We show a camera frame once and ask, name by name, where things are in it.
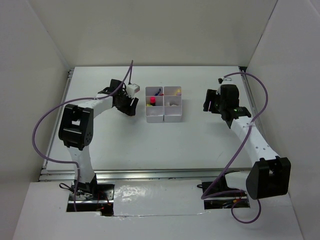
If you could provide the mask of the white foil-taped panel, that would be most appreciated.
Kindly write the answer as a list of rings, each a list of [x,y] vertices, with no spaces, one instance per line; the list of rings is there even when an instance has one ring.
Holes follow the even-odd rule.
[[[113,213],[117,217],[193,216],[205,212],[200,180],[117,181]]]

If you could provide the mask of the clear tape roll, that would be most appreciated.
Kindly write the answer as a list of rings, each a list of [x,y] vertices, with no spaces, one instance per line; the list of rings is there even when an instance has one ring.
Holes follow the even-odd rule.
[[[161,109],[151,109],[149,112],[150,116],[161,116],[163,114]]]

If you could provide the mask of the pastel yellow highlighter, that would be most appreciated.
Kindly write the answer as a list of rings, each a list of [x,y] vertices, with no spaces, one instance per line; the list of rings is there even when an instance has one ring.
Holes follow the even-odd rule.
[[[175,95],[176,95],[177,93],[182,93],[180,88],[178,88],[178,89],[176,90]]]

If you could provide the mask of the pink white stapler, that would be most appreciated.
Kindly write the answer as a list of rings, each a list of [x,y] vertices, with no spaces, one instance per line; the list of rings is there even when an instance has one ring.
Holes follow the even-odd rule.
[[[169,101],[169,102],[167,102],[167,105],[168,106],[178,106],[179,104],[174,101]]]

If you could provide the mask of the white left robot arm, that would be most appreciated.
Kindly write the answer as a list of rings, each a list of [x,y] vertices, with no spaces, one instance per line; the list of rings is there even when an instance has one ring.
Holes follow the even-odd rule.
[[[97,197],[99,187],[93,170],[89,145],[94,135],[94,119],[101,113],[116,108],[127,116],[136,114],[139,99],[135,94],[140,86],[111,79],[110,85],[99,91],[94,99],[67,104],[64,107],[58,137],[66,146],[75,164],[74,189],[86,199]]]

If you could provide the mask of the white left organizer container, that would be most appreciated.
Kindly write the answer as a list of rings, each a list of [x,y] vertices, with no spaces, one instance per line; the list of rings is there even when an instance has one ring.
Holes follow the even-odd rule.
[[[164,121],[164,88],[162,86],[145,88],[145,116],[148,123]]]

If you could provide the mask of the white organizer container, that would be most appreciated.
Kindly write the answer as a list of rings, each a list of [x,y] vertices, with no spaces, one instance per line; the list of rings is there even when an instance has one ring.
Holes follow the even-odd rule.
[[[164,88],[162,86],[145,88],[145,116],[148,123],[164,121]]]
[[[182,119],[182,88],[180,86],[164,87],[164,121],[178,123]]]

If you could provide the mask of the black pink highlighter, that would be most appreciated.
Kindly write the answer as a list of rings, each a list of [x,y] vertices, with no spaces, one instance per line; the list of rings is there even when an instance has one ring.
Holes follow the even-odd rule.
[[[157,99],[155,96],[150,97],[149,101],[150,101],[150,105],[156,106]]]

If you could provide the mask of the aluminium frame rail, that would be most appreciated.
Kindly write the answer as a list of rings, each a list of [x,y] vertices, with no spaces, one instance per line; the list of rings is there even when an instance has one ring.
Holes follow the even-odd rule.
[[[97,170],[98,181],[139,181],[139,180],[174,180],[174,179],[211,179],[221,173],[221,168],[198,169],[145,169],[145,170]],[[72,170],[47,170],[43,168],[38,180],[40,182],[57,182],[74,180]]]

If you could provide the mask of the white right organizer container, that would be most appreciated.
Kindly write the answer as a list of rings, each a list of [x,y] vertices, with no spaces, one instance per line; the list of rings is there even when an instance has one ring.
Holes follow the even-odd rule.
[[[180,86],[164,87],[164,121],[178,123],[182,119],[182,88]]]

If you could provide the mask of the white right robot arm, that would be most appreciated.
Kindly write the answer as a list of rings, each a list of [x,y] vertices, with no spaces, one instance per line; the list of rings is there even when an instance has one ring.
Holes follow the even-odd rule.
[[[203,110],[221,115],[227,126],[240,139],[252,164],[250,171],[224,172],[218,184],[223,196],[235,189],[246,192],[253,200],[286,195],[289,188],[291,162],[280,157],[257,129],[249,110],[239,105],[239,90],[234,84],[208,89]]]

